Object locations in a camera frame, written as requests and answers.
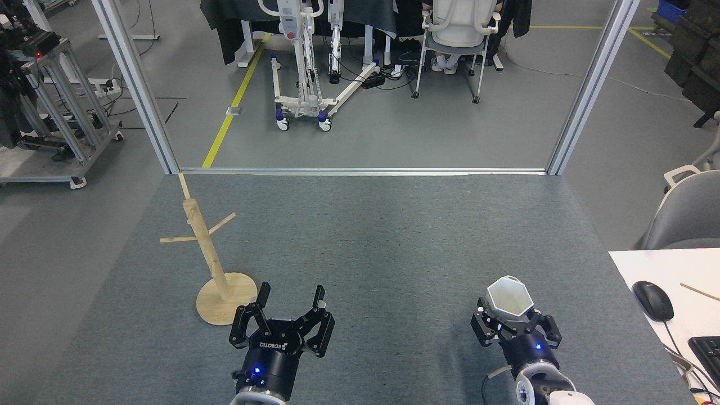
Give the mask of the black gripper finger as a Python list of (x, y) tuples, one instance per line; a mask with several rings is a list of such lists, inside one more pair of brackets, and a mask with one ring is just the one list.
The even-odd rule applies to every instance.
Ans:
[(561, 343), (560, 329), (556, 325), (555, 318), (551, 315), (545, 315), (537, 309), (531, 309), (526, 314), (526, 323), (524, 332), (530, 334), (536, 330), (537, 326), (542, 328), (545, 338), (550, 341), (550, 348), (557, 349)]
[(494, 339), (509, 341), (510, 336), (504, 328), (506, 326), (504, 321), (494, 316), (493, 313), (489, 313), (484, 305), (484, 298), (478, 298), (476, 311), (471, 318), (471, 328), (475, 331), (479, 344), (488, 347)]
[[(294, 331), (301, 339), (301, 351), (311, 351), (316, 357), (324, 357), (327, 346), (334, 330), (335, 321), (332, 313), (326, 309), (324, 302), (326, 290), (322, 285), (317, 285), (314, 293), (313, 308), (294, 322)], [(315, 326), (319, 325), (316, 335), (305, 339)]]
[(268, 282), (262, 282), (260, 285), (259, 295), (253, 302), (247, 305), (240, 305), (236, 309), (236, 315), (231, 325), (231, 333), (229, 334), (229, 343), (236, 349), (244, 349), (249, 346), (249, 337), (246, 334), (250, 318), (255, 319), (255, 323), (259, 326), (257, 332), (262, 336), (271, 334), (268, 327), (267, 319), (263, 315), (263, 308), (267, 305), (267, 299), (271, 291)]

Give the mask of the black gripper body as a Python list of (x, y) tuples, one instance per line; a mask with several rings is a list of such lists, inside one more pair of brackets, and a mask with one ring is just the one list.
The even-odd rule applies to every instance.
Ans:
[(303, 351), (293, 321), (267, 321), (271, 334), (257, 330), (249, 336), (249, 351), (242, 367), (232, 372), (236, 392), (268, 392), (271, 397), (288, 402), (295, 385)]
[(502, 328), (497, 336), (506, 362), (511, 366), (511, 373), (514, 375), (537, 362), (555, 364), (555, 355), (551, 351), (555, 345), (549, 344), (537, 329), (530, 333), (525, 333), (522, 329), (517, 334), (511, 334), (508, 328)]

